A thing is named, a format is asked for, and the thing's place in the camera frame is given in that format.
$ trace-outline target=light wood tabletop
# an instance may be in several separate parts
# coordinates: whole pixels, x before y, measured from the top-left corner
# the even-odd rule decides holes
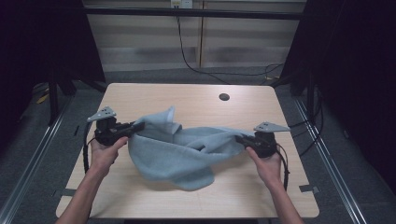
[[[219,96],[226,93],[228,101]],[[174,121],[183,128],[222,126],[252,131],[269,121],[287,126],[271,87],[191,84],[111,84],[98,110],[110,106],[117,122],[132,122],[148,114],[176,109]],[[94,124],[89,136],[93,136]],[[316,217],[318,205],[308,185],[301,160],[289,132],[276,133],[287,151],[290,179],[288,194],[301,217]],[[212,166],[215,182],[186,191],[167,182],[144,179],[136,170],[127,146],[112,165],[92,206],[92,217],[103,218],[265,218],[276,217],[268,189],[257,175],[246,151]],[[76,162],[67,189],[76,189],[84,176],[82,156]],[[71,197],[63,196],[59,216]]]

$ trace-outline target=gray carpet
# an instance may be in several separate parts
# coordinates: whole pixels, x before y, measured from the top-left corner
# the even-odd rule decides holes
[[[206,69],[206,71],[254,75],[264,72],[264,68],[212,68]],[[280,71],[281,68],[279,67],[269,75],[270,77],[276,77],[280,74]],[[227,83],[238,85],[259,85],[264,80],[264,76],[216,76]],[[210,75],[197,74],[189,69],[107,73],[106,79],[107,84],[111,82],[224,84],[224,82]],[[65,111],[61,127],[40,163],[12,223],[53,223],[56,220],[55,210],[60,198],[53,196],[53,193],[55,190],[65,187],[82,146],[82,131],[86,118],[96,112],[103,97],[102,93],[84,84],[76,83],[76,85],[78,92]],[[301,122],[302,119],[294,103],[294,98],[290,96],[289,86],[276,88],[276,94],[288,124]],[[17,184],[24,167],[34,154],[41,136],[47,129],[50,115],[49,102],[46,101],[41,105],[36,105],[35,99],[39,95],[40,93],[34,95],[32,103],[21,120],[20,130],[8,147],[7,155],[0,160],[0,172],[2,174],[0,177],[0,205],[2,206]],[[61,95],[61,105],[65,102],[65,98]],[[322,137],[368,223],[394,223],[394,220],[396,220],[395,196],[362,157],[359,147],[353,142],[353,139],[345,137],[342,124],[338,123],[326,105],[323,106],[323,110]],[[292,135],[296,135],[294,142],[300,152],[312,143],[304,125],[293,128],[291,132]],[[312,147],[302,156],[302,162],[310,184],[319,189],[315,197],[320,210],[318,217],[305,219],[304,221],[306,223],[325,224],[353,223],[315,147]],[[271,221],[272,223],[278,223],[277,219]],[[92,219],[89,222],[123,223],[123,220]]]

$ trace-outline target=person's left hand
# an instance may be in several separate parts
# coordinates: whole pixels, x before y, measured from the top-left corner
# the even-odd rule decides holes
[[[91,141],[92,161],[90,169],[96,170],[105,177],[110,171],[110,166],[119,156],[119,149],[127,142],[128,137],[122,137],[113,146],[107,147],[93,139]]]

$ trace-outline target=wrinkled fabric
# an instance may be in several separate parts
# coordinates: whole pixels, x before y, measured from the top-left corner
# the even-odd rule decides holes
[[[222,128],[182,129],[173,121],[175,109],[147,115],[145,129],[129,140],[135,167],[147,180],[170,181],[186,190],[204,188],[214,182],[210,165],[225,161],[244,150],[236,135],[252,133]]]

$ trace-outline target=gray cloth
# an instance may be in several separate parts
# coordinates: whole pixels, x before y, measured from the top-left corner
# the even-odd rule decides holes
[[[244,150],[236,135],[252,133],[221,127],[182,129],[173,122],[175,109],[147,115],[145,129],[129,140],[134,165],[148,180],[170,181],[195,190],[213,183],[211,164],[227,160]]]

